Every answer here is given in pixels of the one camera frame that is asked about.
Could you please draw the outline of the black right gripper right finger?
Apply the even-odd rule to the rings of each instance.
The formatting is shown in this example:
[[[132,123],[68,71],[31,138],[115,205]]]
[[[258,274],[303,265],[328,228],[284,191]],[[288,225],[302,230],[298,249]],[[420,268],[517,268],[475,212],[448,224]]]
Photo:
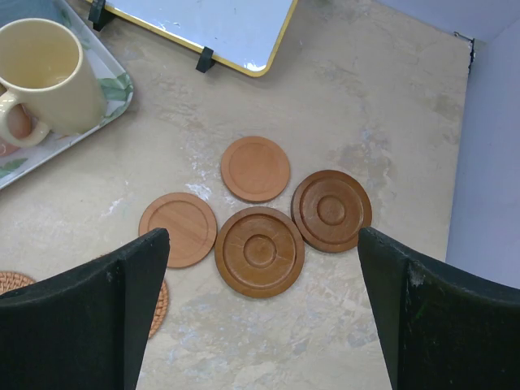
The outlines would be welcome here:
[[[517,389],[519,291],[372,228],[357,252],[394,389]]]

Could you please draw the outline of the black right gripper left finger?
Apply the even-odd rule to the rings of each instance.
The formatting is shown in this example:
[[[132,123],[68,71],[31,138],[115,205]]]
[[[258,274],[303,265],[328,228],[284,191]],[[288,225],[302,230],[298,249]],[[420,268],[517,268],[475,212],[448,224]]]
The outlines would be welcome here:
[[[134,389],[167,268],[155,228],[1,296],[3,389]]]

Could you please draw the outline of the light wood coaster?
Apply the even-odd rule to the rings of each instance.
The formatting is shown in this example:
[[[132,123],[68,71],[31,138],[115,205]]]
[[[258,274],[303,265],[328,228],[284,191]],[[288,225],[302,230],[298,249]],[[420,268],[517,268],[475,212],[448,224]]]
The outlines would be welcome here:
[[[286,153],[261,136],[246,136],[224,151],[221,176],[227,189],[246,202],[268,202],[279,196],[290,179]]]
[[[168,193],[152,201],[139,222],[138,234],[167,229],[170,253],[167,266],[190,267],[211,251],[217,236],[212,209],[201,198],[189,193]]]

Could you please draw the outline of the ringed brown wood coaster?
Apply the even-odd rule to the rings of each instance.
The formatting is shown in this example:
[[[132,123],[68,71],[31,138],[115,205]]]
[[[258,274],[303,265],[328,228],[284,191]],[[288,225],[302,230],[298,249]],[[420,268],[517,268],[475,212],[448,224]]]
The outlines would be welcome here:
[[[298,279],[305,243],[286,214],[253,206],[236,212],[220,228],[214,255],[230,288],[247,297],[270,298]]]

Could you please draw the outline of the floral serving tray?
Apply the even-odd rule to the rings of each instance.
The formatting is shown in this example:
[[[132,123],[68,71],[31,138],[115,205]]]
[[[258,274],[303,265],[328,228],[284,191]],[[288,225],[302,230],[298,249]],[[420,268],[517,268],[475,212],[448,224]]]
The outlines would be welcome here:
[[[84,46],[86,58],[107,100],[106,113],[99,125],[83,134],[64,136],[51,132],[40,144],[19,149],[13,154],[2,157],[1,187],[3,189],[120,117],[127,110],[133,97],[133,83],[129,74],[72,7],[65,1],[52,1],[50,7],[59,13],[60,22],[69,28]]]

